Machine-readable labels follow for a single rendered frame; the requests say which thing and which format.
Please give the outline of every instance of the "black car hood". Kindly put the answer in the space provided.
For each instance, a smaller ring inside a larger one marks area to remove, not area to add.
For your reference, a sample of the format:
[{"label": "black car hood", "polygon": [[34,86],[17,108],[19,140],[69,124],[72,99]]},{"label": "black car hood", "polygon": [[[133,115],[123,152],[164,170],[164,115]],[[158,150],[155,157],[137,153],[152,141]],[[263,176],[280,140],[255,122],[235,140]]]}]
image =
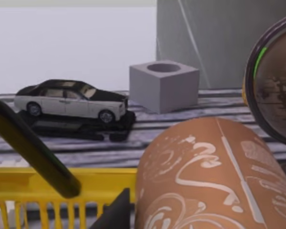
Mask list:
[{"label": "black car hood", "polygon": [[32,89],[33,89],[34,87],[35,87],[35,85],[22,88],[20,91],[18,91],[18,92],[16,93],[16,95],[18,95],[18,96],[31,95],[30,92],[32,91]]},{"label": "black car hood", "polygon": [[90,100],[105,101],[105,102],[122,102],[127,96],[115,92],[108,92],[103,90],[96,90],[95,94]]}]

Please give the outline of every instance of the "car wheel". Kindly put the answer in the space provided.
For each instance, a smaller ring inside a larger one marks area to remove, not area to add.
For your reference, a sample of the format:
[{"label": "car wheel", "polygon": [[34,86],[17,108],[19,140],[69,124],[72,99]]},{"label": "car wheel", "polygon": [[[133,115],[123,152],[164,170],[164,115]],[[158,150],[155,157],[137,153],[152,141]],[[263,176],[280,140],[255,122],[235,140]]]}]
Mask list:
[{"label": "car wheel", "polygon": [[27,111],[34,117],[38,117],[42,114],[41,107],[37,103],[28,103]]},{"label": "car wheel", "polygon": [[99,119],[103,123],[112,123],[115,121],[115,116],[114,113],[108,110],[103,110],[99,113]]}]

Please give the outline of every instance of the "toy car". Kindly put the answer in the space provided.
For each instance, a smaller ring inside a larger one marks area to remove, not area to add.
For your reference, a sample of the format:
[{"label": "toy car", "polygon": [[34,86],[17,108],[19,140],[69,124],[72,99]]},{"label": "toy car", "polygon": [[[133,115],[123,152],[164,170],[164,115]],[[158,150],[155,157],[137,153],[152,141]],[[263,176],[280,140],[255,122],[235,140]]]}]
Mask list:
[{"label": "toy car", "polygon": [[38,117],[42,114],[119,121],[126,114],[126,95],[103,91],[73,80],[47,80],[16,93],[15,107]]}]

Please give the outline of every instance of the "basket handle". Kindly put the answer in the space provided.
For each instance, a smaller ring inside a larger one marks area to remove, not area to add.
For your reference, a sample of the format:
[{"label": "basket handle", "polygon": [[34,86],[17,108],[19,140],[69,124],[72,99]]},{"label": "basket handle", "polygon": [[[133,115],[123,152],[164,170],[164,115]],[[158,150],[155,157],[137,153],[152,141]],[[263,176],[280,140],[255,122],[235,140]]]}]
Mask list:
[{"label": "basket handle", "polygon": [[81,184],[77,178],[1,100],[0,136],[64,198],[79,195]]}]

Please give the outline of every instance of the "gray backdrop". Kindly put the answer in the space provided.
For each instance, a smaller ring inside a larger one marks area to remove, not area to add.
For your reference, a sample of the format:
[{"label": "gray backdrop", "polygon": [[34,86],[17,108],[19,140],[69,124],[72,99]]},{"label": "gray backdrop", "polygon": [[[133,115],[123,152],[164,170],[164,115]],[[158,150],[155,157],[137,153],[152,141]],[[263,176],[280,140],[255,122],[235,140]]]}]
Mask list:
[{"label": "gray backdrop", "polygon": [[258,38],[286,0],[158,0],[157,59],[201,70],[200,88],[240,88]]}]

